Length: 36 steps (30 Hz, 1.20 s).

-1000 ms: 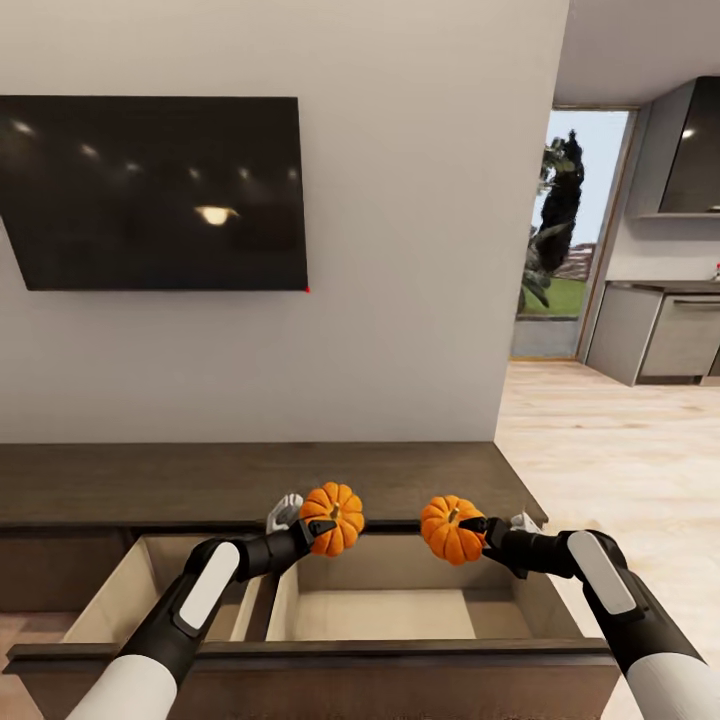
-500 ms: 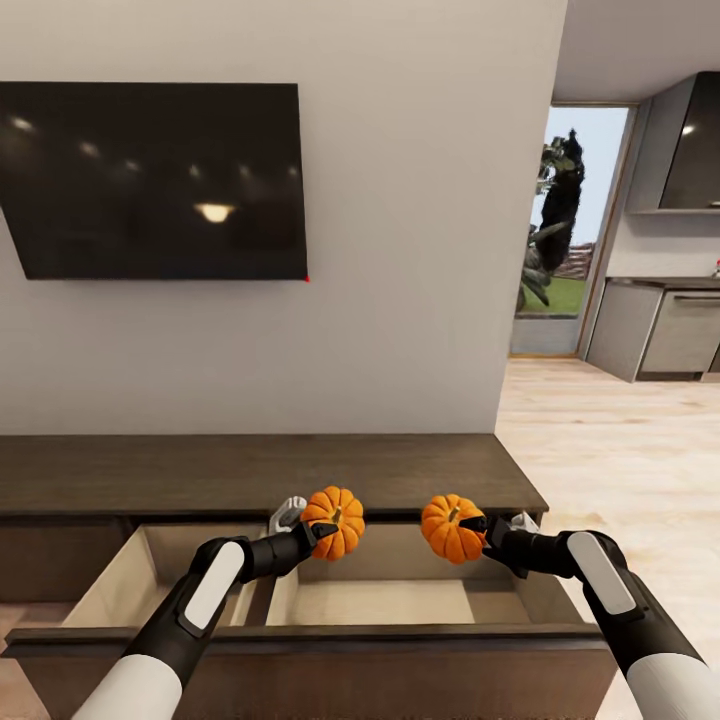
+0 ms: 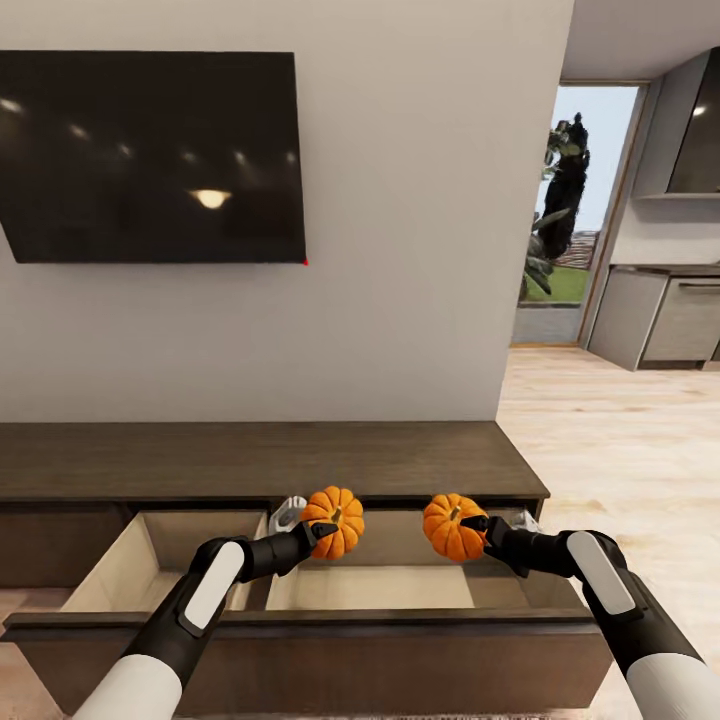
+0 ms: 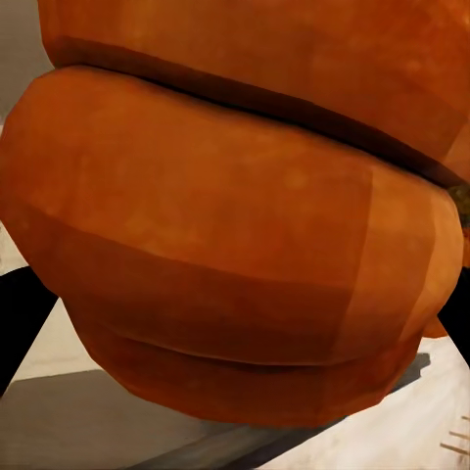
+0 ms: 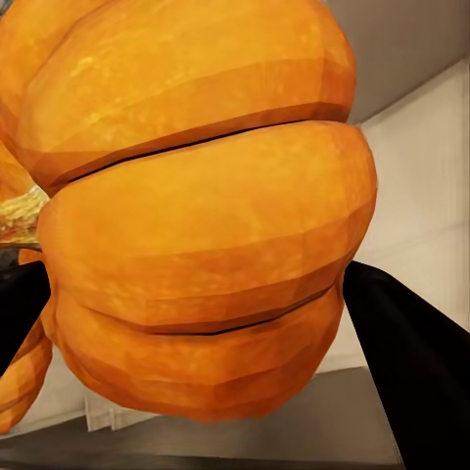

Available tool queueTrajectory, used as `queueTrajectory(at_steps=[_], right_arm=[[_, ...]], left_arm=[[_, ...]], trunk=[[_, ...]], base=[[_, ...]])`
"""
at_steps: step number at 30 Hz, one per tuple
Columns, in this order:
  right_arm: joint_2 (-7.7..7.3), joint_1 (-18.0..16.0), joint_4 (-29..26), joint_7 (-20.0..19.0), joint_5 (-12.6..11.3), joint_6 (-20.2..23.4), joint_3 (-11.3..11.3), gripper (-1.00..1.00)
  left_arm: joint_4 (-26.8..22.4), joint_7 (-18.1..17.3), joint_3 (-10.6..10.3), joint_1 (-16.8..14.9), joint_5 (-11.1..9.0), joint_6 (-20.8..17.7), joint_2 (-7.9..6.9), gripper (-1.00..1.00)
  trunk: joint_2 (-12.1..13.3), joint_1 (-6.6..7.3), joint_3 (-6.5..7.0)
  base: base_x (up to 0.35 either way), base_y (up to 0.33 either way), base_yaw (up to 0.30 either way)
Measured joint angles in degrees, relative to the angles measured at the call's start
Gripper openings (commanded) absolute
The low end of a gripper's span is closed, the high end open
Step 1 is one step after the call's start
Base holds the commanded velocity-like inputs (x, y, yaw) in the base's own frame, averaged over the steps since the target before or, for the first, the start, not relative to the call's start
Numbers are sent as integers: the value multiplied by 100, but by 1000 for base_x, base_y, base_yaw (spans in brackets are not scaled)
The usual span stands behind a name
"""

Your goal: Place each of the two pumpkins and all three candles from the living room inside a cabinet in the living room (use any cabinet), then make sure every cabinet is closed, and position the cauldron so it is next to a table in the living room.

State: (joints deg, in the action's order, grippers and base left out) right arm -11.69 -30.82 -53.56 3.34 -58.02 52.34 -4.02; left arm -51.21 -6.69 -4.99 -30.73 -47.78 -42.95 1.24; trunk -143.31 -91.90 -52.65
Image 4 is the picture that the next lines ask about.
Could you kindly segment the pumpkin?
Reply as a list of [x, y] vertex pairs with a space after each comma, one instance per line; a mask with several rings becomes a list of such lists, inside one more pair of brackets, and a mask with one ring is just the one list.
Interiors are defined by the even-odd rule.
[[321, 427], [380, 404], [470, 228], [470, 0], [37, 0], [0, 221], [129, 393]]
[[[464, 237], [462, 266], [470, 269], [470, 228], [463, 228], [462, 231]], [[438, 316], [425, 325], [422, 338], [438, 339], [446, 337], [447, 330]]]

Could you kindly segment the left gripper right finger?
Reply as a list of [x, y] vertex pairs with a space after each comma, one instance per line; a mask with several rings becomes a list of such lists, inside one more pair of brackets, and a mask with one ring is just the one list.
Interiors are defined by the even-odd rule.
[[470, 365], [470, 269], [463, 267], [456, 285], [438, 318], [465, 361]]

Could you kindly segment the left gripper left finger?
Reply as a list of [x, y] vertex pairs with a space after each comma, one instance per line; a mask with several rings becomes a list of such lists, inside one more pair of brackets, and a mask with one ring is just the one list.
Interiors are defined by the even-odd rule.
[[0, 276], [0, 399], [58, 298], [29, 265]]

